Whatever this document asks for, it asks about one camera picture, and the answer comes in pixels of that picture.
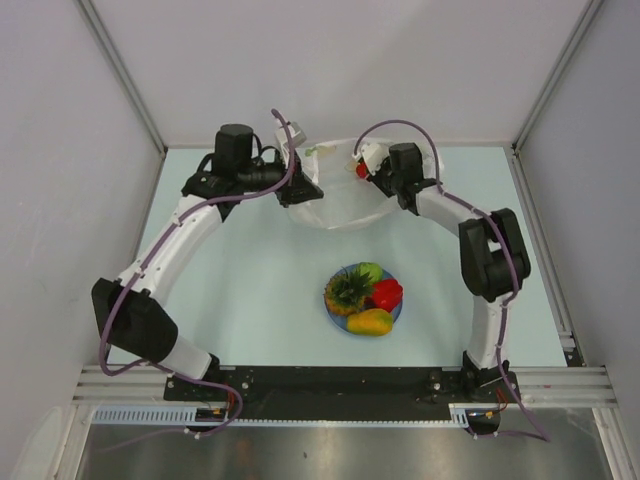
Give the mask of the red fake strawberry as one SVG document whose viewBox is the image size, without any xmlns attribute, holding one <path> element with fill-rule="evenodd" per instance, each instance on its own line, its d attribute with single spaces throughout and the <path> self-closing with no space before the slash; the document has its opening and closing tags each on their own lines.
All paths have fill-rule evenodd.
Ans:
<svg viewBox="0 0 640 480">
<path fill-rule="evenodd" d="M 367 179 L 369 177 L 369 171 L 365 163 L 358 163 L 355 172 L 361 179 Z"/>
</svg>

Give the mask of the white plastic bag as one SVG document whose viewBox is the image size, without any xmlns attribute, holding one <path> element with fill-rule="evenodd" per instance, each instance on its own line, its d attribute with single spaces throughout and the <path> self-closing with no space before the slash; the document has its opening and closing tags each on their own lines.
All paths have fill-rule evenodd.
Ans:
<svg viewBox="0 0 640 480">
<path fill-rule="evenodd" d="M 389 147 L 391 140 L 373 138 L 335 140 L 307 147 L 301 158 L 302 171 L 324 192 L 324 197 L 289 208 L 297 223 L 313 228 L 344 231 L 364 228 L 399 209 L 373 183 L 355 172 L 354 156 L 365 143 Z"/>
</svg>

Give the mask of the green fake apple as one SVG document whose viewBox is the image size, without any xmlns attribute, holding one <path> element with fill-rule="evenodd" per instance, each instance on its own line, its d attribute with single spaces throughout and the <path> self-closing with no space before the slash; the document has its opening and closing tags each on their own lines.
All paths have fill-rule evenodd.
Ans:
<svg viewBox="0 0 640 480">
<path fill-rule="evenodd" d="M 370 284 L 375 284 L 384 279 L 383 268 L 374 262 L 360 262 L 356 270 L 360 275 L 366 276 Z"/>
</svg>

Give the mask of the red fake pepper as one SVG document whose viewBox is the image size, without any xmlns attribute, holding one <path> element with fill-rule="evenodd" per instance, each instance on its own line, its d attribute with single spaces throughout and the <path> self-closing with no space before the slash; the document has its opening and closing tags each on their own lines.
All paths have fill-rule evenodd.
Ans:
<svg viewBox="0 0 640 480">
<path fill-rule="evenodd" d="M 376 308 L 392 312 L 402 301 L 404 290 L 400 283 L 388 278 L 373 285 L 371 301 Z"/>
</svg>

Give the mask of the orange fake pineapple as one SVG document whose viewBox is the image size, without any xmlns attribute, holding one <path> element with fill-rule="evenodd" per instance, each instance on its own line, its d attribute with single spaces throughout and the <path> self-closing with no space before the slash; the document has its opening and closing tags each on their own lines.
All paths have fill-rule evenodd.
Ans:
<svg viewBox="0 0 640 480">
<path fill-rule="evenodd" d="M 324 302 L 334 315 L 349 316 L 362 310 L 367 297 L 373 292 L 373 281 L 367 272 L 354 267 L 343 268 L 330 278 L 324 288 Z"/>
</svg>

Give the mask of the yellow fake fruit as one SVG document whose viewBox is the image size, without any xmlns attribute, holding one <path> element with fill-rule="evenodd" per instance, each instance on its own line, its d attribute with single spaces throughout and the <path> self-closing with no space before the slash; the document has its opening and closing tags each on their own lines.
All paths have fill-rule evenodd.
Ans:
<svg viewBox="0 0 640 480">
<path fill-rule="evenodd" d="M 354 335 L 379 337 L 392 331 L 393 316 L 384 309 L 368 309 L 347 317 L 346 330 Z"/>
</svg>

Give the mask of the blue plastic plate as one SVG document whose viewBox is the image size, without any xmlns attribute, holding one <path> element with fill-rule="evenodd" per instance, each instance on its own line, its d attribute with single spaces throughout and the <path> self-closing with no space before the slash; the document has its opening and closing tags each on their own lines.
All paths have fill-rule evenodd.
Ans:
<svg viewBox="0 0 640 480">
<path fill-rule="evenodd" d="M 359 264 L 359 263 L 357 263 L 357 264 L 353 264 L 353 265 L 349 265 L 349 266 L 347 266 L 347 267 L 343 267 L 343 268 L 346 268 L 347 270 L 351 270 L 351 269 L 353 269 L 354 267 L 357 267 L 357 265 L 358 265 L 358 264 Z M 388 279 L 388 278 L 393 278 L 393 279 L 397 280 L 393 275 L 391 275 L 389 272 L 387 272 L 386 270 L 384 270 L 384 279 Z M 369 297 L 367 297 L 367 298 L 366 298 L 365 303 L 364 303 L 364 305 L 363 305 L 363 308 L 362 308 L 362 310 L 361 310 L 361 311 L 359 311 L 359 312 L 362 312 L 362 311 L 364 311 L 364 310 L 368 310 L 368 309 L 375 309 L 375 308 L 376 308 L 376 307 L 375 307 L 375 305 L 374 305 L 374 304 L 372 303 L 372 301 L 371 301 L 371 296 L 369 296 Z M 404 294 L 403 294 L 403 299 L 402 299 L 401 303 L 400 303 L 400 304 L 399 304 L 399 305 L 398 305 L 398 306 L 397 306 L 397 307 L 396 307 L 392 312 L 389 312 L 389 313 L 393 316 L 393 319 L 394 319 L 393 327 L 394 327 L 395 323 L 397 322 L 397 320 L 398 320 L 398 318 L 399 318 L 399 316 L 400 316 L 400 314 L 401 314 L 401 311 L 402 311 L 402 308 L 403 308 L 403 301 L 404 301 Z M 348 317 L 348 316 L 339 316 L 339 315 L 334 315 L 334 314 L 332 314 L 332 313 L 330 313 L 330 312 L 328 311 L 328 309 L 327 309 L 327 307 L 326 307 L 326 306 L 325 306 L 325 308 L 326 308 L 326 311 L 327 311 L 327 313 L 328 313 L 328 315 L 329 315 L 329 318 L 332 320 L 332 322 L 333 322 L 336 326 L 338 326 L 340 329 L 342 329 L 343 331 L 345 331 L 345 332 L 349 333 L 349 332 L 346 330 L 346 320 L 347 320 L 347 317 Z"/>
</svg>

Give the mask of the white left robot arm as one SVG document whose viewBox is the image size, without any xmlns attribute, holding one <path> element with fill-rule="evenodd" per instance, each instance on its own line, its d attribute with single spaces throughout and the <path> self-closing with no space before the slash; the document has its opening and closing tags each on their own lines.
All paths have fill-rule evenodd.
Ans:
<svg viewBox="0 0 640 480">
<path fill-rule="evenodd" d="M 220 127 L 213 152 L 186 180 L 164 230 L 116 279 L 101 278 L 91 290 L 106 375 L 115 373 L 107 365 L 107 350 L 115 346 L 140 363 L 186 378 L 187 389 L 199 399 L 219 392 L 219 359 L 183 338 L 164 305 L 191 257 L 235 206 L 268 194 L 275 194 L 283 207 L 322 198 L 296 152 L 305 140 L 296 123 L 283 120 L 274 159 L 266 162 L 251 127 Z"/>
</svg>

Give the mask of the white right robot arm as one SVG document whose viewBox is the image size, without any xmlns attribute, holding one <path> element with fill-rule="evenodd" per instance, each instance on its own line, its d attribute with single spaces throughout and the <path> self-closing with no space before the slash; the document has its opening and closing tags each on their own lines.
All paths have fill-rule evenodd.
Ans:
<svg viewBox="0 0 640 480">
<path fill-rule="evenodd" d="M 424 173 L 418 145 L 372 143 L 354 154 L 359 177 L 397 200 L 399 207 L 432 220 L 459 241 L 463 282 L 474 297 L 471 339 L 463 352 L 461 390 L 484 401 L 497 386 L 511 387 L 503 354 L 509 308 L 531 273 L 531 262 L 517 216 L 510 209 L 486 213 L 446 191 L 433 161 L 434 176 Z"/>
</svg>

